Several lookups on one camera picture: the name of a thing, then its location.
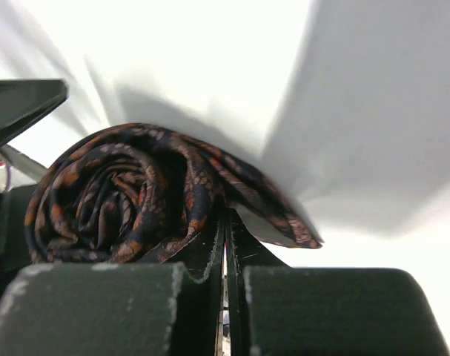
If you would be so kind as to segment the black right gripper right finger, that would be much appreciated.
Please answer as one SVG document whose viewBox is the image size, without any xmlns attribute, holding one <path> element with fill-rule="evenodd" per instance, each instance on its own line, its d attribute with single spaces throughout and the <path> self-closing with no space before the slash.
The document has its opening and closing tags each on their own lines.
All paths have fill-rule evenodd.
<svg viewBox="0 0 450 356">
<path fill-rule="evenodd" d="M 416 280 L 396 268 L 292 268 L 225 223 L 233 355 L 447 355 Z"/>
</svg>

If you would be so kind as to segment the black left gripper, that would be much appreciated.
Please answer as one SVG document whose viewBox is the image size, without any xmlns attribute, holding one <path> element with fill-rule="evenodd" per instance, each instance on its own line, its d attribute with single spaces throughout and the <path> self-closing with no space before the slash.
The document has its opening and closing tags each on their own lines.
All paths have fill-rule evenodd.
<svg viewBox="0 0 450 356">
<path fill-rule="evenodd" d="M 0 148 L 42 120 L 66 101 L 61 79 L 0 80 Z M 0 270 L 31 264 L 24 236 L 24 218 L 35 185 L 0 192 Z"/>
</svg>

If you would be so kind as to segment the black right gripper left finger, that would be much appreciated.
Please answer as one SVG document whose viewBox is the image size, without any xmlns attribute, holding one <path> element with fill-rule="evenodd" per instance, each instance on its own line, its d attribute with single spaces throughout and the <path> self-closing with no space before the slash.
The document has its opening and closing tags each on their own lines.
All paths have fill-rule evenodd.
<svg viewBox="0 0 450 356">
<path fill-rule="evenodd" d="M 38 264 L 0 300 L 0 355 L 214 355 L 223 216 L 163 264 Z"/>
</svg>

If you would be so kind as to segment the dark brown paisley tie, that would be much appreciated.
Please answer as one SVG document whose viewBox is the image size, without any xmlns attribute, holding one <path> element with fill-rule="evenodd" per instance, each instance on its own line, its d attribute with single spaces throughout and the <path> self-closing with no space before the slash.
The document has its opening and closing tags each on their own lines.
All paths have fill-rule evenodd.
<svg viewBox="0 0 450 356">
<path fill-rule="evenodd" d="M 320 242 L 257 168 L 156 125 L 106 128 L 68 148 L 27 206 L 35 263 L 163 263 L 204 230 L 218 204 L 245 206 L 295 248 Z"/>
</svg>

